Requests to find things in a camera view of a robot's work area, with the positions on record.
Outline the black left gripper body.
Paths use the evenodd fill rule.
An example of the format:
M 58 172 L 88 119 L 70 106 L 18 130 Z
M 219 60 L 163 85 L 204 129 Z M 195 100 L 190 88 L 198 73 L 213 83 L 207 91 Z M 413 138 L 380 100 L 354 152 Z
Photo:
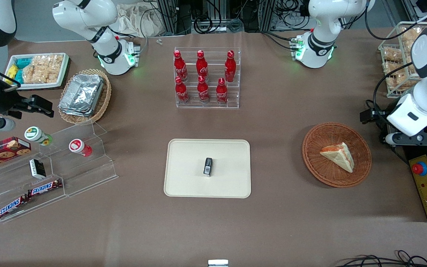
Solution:
M 380 108 L 371 107 L 371 122 L 376 126 L 387 126 L 389 121 L 386 119 L 387 114 Z

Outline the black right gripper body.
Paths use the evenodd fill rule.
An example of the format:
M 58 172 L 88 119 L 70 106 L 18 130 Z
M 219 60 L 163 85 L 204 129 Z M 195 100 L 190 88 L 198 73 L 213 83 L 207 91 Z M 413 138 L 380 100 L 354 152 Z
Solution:
M 0 115 L 8 115 L 17 119 L 22 118 L 22 112 L 32 113 L 33 109 L 29 105 L 30 99 L 18 94 L 0 95 Z

